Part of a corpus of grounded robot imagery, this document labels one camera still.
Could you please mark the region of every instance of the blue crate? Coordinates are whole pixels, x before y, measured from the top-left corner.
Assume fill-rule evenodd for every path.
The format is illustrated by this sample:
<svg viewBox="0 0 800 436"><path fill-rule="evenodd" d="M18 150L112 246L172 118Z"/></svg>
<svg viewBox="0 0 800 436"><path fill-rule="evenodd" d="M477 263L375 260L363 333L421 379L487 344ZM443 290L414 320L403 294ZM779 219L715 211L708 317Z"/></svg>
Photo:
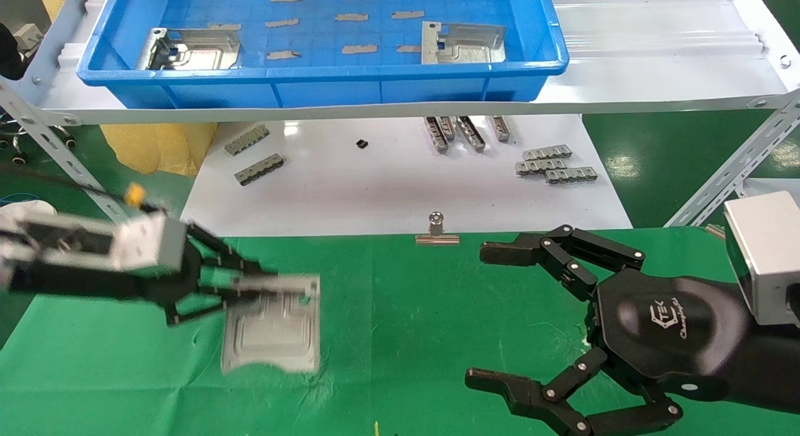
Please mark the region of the blue crate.
<svg viewBox="0 0 800 436"><path fill-rule="evenodd" d="M424 10L395 20L394 11ZM335 21L337 14L368 21ZM298 18L297 26L266 21ZM506 61L422 65L422 22L506 26ZM149 29L240 24L235 69L135 71ZM342 46L375 44L374 54ZM302 57L267 60L268 52ZM274 108L418 101L531 101L569 62L551 0L109 0L77 67L129 108Z"/></svg>

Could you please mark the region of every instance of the metal shelf frame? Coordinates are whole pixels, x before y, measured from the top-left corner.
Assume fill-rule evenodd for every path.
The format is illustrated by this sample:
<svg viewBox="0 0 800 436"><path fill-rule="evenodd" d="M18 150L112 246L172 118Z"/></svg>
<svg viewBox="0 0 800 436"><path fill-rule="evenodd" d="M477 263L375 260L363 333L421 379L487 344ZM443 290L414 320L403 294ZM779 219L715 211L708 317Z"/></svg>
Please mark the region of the metal shelf frame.
<svg viewBox="0 0 800 436"><path fill-rule="evenodd" d="M66 0L0 107L75 182L100 186L49 126L426 115L774 109L666 225L700 225L800 122L800 54L761 0L554 0L571 65L531 103L434 102L305 109L126 109L75 74L106 0ZM119 205L90 194L109 218Z"/></svg>

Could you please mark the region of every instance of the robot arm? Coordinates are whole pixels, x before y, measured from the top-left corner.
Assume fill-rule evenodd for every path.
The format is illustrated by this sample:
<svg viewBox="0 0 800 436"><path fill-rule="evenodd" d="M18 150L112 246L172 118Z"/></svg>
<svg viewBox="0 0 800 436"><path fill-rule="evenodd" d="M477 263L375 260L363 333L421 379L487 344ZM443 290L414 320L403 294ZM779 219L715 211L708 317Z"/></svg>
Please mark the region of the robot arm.
<svg viewBox="0 0 800 436"><path fill-rule="evenodd" d="M797 210L791 197L789 202L783 199L753 200L760 200L757 205L768 206L773 214L779 213L778 208ZM734 266L737 257L746 260L743 265L749 270L746 274L739 271L738 277L740 283L757 285L751 290L744 284L740 290L735 283L696 277L648 276L640 271L645 260L642 251L568 225L544 235L520 234L512 243L485 243L483 262L541 265L578 300L589 302L586 328L592 349L547 384L469 369L466 385L501 394L512 414L542 420L562 435L663 430L683 416L667 393L800 414L800 382L795 380L800 329L795 325L798 309L793 310L792 305L797 301L793 292L797 288L786 272L782 282L774 275L763 277L766 266L772 270L786 270L786 266L776 267L754 253L752 239L754 234L763 236L764 220L752 223L735 205L742 204L726 208L729 226L736 234L728 239L729 253ZM794 222L800 222L800 211L796 217ZM577 259L614 274L598 284L597 277ZM772 307L775 311L769 321L776 325L759 324L769 317L757 319L753 312L770 309L767 302L758 302L757 308L748 302L748 291L750 297L760 297L760 288L767 285L768 292L777 285L782 291L772 296L780 299L779 306ZM567 402L569 396L601 370L629 393L640 395L645 405L588 417L573 410Z"/></svg>
<svg viewBox="0 0 800 436"><path fill-rule="evenodd" d="M147 300L165 310L168 325L254 300L265 291L202 285L203 266L274 275L194 224L162 211L122 225L83 217L0 216L0 290L73 297ZM202 246L212 256L203 257ZM177 304L190 294L220 298L186 314Z"/></svg>

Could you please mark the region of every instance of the caster wheel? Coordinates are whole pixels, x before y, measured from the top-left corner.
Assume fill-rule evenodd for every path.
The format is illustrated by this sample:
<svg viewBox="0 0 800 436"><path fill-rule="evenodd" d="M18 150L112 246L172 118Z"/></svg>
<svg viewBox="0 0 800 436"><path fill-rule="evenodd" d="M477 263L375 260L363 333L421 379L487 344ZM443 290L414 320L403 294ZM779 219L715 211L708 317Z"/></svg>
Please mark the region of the caster wheel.
<svg viewBox="0 0 800 436"><path fill-rule="evenodd" d="M28 155L26 155L25 152L22 152L22 154L16 154L13 158L11 158L11 162L17 166L26 165L28 164Z"/></svg>

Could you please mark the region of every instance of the logo on robotic hand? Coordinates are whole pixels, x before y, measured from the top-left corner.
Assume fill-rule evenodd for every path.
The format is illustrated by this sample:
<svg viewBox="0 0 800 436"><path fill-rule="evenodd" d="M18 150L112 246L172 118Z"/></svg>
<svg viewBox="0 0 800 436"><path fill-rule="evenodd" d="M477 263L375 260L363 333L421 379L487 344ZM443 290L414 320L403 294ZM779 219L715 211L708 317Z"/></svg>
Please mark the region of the logo on robotic hand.
<svg viewBox="0 0 800 436"><path fill-rule="evenodd" d="M680 322L681 339L686 339L686 314L683 313L683 306L681 306L681 303L674 297L672 298L672 305L674 306L669 306L669 308L665 305L664 301L658 302L658 300L653 300L653 302L655 302L655 305L651 305L652 321L665 330Z"/></svg>

